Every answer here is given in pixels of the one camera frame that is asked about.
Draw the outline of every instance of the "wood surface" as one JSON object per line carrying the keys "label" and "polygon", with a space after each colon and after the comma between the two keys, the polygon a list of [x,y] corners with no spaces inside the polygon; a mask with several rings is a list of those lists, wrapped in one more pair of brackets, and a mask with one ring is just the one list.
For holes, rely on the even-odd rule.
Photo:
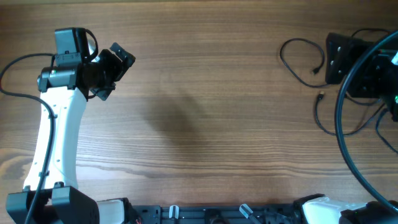
{"label": "wood surface", "polygon": [[[106,101],[90,100],[81,121],[76,171],[95,200],[128,197],[134,205],[250,205],[291,202],[315,193],[367,202],[341,157],[336,138],[316,126],[320,90],[301,85],[279,59],[282,43],[308,38],[324,47],[329,32],[398,27],[397,1],[194,1],[0,6],[0,67],[16,57],[54,52],[53,31],[85,27],[101,49],[119,43],[136,63]],[[376,40],[382,34],[359,36]],[[286,61],[310,83],[322,83],[317,50],[292,43]],[[15,64],[9,91],[39,96],[46,57]],[[329,130],[338,86],[325,88],[320,119]],[[376,107],[346,102],[346,131]],[[8,193],[30,169],[40,105],[0,95],[0,223]],[[381,133],[398,147],[388,116]],[[375,188],[398,199],[398,155],[374,123],[346,138]]]}

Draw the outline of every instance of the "wood grain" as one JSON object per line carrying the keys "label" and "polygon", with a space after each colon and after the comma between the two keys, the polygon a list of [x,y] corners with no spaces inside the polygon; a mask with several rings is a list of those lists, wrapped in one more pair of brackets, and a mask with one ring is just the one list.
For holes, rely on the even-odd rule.
{"label": "wood grain", "polygon": [[[0,67],[24,54],[55,52],[53,30],[86,27],[101,49],[119,43],[136,63],[105,102],[87,104],[77,154],[80,190],[95,200],[128,197],[145,205],[238,205],[291,202],[314,193],[338,200],[373,198],[341,158],[336,139],[319,130],[312,109],[319,90],[301,85],[278,57],[282,43],[319,44],[329,32],[395,29],[394,1],[195,1],[51,4],[0,7]],[[381,34],[361,34],[376,40]],[[311,46],[285,51],[310,83],[320,62]],[[49,58],[15,64],[2,85],[39,95],[36,78]],[[338,86],[319,112],[333,130]],[[8,193],[21,190],[39,129],[39,106],[0,95],[0,223]],[[345,130],[376,107],[350,102]],[[381,132],[398,147],[397,124]],[[361,172],[396,199],[398,156],[374,124],[346,139]]]}

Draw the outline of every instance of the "wooden table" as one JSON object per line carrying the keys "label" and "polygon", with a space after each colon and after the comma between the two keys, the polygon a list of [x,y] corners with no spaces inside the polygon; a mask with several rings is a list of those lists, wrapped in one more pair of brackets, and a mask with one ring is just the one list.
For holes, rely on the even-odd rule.
{"label": "wooden table", "polygon": [[[283,66],[282,43],[303,37],[324,46],[329,32],[395,29],[396,1],[204,1],[41,4],[0,7],[0,67],[18,56],[55,52],[53,31],[85,27],[105,49],[119,43],[136,63],[106,101],[90,100],[81,121],[76,171],[94,198],[128,197],[134,205],[239,205],[291,202],[315,193],[347,201],[373,198],[344,163],[336,138],[319,130],[319,90]],[[360,34],[376,40],[382,34]],[[286,48],[302,78],[320,63],[304,43]],[[27,59],[2,81],[39,96],[36,78],[49,58]],[[319,113],[329,130],[338,86],[324,89]],[[21,191],[39,130],[40,105],[0,95],[0,222],[8,193]],[[345,130],[376,107],[346,102]],[[398,147],[397,124],[381,132]],[[361,172],[398,199],[398,156],[374,123],[346,138]]]}

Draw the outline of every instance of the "tabletop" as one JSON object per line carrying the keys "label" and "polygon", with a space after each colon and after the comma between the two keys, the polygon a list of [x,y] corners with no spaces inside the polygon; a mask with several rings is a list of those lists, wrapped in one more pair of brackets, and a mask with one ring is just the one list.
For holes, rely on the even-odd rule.
{"label": "tabletop", "polygon": [[[0,67],[21,55],[55,53],[53,32],[64,27],[91,30],[100,50],[117,42],[136,56],[111,96],[89,100],[81,120],[76,172],[79,189],[95,200],[260,205],[323,193],[368,202],[374,199],[347,168],[336,138],[314,122],[320,89],[300,84],[279,49],[294,37],[325,49],[330,32],[396,29],[397,7],[396,1],[362,0],[3,5]],[[321,60],[316,48],[291,43],[284,55],[306,82],[324,82],[325,68],[310,74]],[[2,86],[39,96],[36,79],[49,64],[49,57],[21,61]],[[319,106],[330,131],[338,89],[324,88]],[[11,223],[5,200],[22,190],[30,169],[40,105],[0,95],[0,107],[0,223]],[[345,102],[345,131],[376,109]],[[380,129],[398,147],[397,124],[385,118]],[[374,121],[346,142],[370,183],[397,199],[398,155],[377,137]]]}

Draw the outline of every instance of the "cable connector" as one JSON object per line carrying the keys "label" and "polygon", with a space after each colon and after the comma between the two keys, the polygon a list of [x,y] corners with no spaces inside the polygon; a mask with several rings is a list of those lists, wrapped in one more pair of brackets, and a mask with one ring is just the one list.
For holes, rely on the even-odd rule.
{"label": "cable connector", "polygon": [[319,92],[318,100],[322,100],[324,96],[325,96],[325,92],[324,91]]}
{"label": "cable connector", "polygon": [[311,74],[312,74],[312,75],[316,75],[316,74],[319,73],[319,70],[320,70],[319,67],[318,67],[318,68],[314,68],[314,69],[311,71]]}

